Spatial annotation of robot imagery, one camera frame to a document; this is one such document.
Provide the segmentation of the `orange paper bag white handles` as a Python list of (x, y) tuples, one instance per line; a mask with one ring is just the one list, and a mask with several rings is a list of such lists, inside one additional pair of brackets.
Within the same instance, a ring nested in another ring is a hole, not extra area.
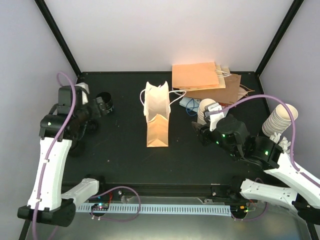
[(185, 90), (169, 90), (165, 82), (156, 86), (149, 82), (139, 94), (146, 120), (146, 146), (162, 148), (169, 146), (169, 121), (171, 105), (185, 96)]

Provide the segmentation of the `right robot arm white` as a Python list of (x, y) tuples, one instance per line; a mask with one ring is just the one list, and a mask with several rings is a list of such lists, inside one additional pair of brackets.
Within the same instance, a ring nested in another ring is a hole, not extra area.
[(234, 202), (242, 198), (278, 205), (296, 213), (306, 222), (320, 223), (320, 180), (297, 163), (273, 140), (252, 136), (246, 125), (233, 116), (220, 119), (215, 129), (210, 124), (192, 122), (199, 141), (216, 144), (235, 161), (242, 161), (277, 178), (285, 187), (256, 183), (248, 178), (227, 189)]

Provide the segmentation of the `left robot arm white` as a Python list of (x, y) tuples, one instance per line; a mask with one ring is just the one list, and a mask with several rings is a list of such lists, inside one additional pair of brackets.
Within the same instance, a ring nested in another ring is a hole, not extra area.
[(62, 180), (68, 156), (80, 149), (86, 132), (97, 129), (97, 119), (110, 112), (101, 95), (90, 99), (89, 86), (62, 86), (58, 102), (40, 122), (40, 157), (33, 190), (27, 204), (17, 211), (20, 219), (67, 227), (76, 209), (93, 196), (103, 199), (108, 192), (103, 177), (85, 177), (62, 193)]

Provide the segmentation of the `black paper cup stack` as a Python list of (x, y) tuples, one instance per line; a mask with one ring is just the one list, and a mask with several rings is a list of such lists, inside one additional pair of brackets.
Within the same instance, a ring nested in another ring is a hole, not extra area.
[(102, 114), (106, 115), (114, 111), (112, 96), (109, 92), (100, 92), (95, 99)]

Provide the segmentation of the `white paper cup stack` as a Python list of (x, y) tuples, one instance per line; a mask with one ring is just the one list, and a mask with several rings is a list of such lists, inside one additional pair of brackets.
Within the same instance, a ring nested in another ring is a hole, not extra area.
[(210, 98), (206, 98), (206, 99), (203, 99), (200, 103), (199, 103), (199, 106), (198, 106), (198, 111), (197, 111), (197, 123), (198, 124), (201, 124), (201, 125), (205, 125), (206, 124), (206, 121), (205, 121), (205, 110), (206, 110), (206, 107), (211, 105), (211, 104), (215, 104), (216, 101), (214, 101), (213, 99), (210, 99)]

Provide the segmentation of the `black cup lid stack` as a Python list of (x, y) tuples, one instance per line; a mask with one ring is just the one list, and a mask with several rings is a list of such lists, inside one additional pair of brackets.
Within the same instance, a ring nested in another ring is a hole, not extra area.
[(74, 140), (68, 152), (68, 156), (76, 158), (85, 151), (85, 143), (82, 140)]

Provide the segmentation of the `brown kraft paper bag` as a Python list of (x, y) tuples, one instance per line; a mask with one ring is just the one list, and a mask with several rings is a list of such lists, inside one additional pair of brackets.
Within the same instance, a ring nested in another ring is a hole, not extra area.
[(232, 105), (236, 103), (239, 98), (246, 96), (254, 90), (241, 84), (241, 75), (232, 74), (224, 79), (225, 88), (203, 89), (188, 91), (185, 97), (193, 99), (212, 99), (220, 104)]

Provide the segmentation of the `light blue paper bag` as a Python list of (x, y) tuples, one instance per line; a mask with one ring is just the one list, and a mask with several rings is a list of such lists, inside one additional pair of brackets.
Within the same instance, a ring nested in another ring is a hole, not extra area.
[(200, 99), (183, 97), (180, 100), (179, 105), (185, 108), (185, 111), (189, 116), (193, 117), (198, 114), (198, 108), (199, 108), (200, 102), (201, 102)]

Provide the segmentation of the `tall white cup stack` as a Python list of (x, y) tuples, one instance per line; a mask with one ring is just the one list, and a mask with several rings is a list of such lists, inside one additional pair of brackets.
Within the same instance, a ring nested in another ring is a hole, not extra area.
[(292, 121), (287, 109), (282, 104), (278, 104), (263, 123), (261, 129), (267, 137), (270, 137), (274, 133), (282, 134), (291, 124)]

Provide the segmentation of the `orange paper bag stack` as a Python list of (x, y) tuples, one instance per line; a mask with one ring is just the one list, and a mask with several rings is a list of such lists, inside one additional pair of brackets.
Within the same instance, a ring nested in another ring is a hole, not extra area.
[(172, 87), (187, 92), (226, 88), (225, 78), (231, 76), (228, 68), (222, 69), (215, 62), (174, 64)]

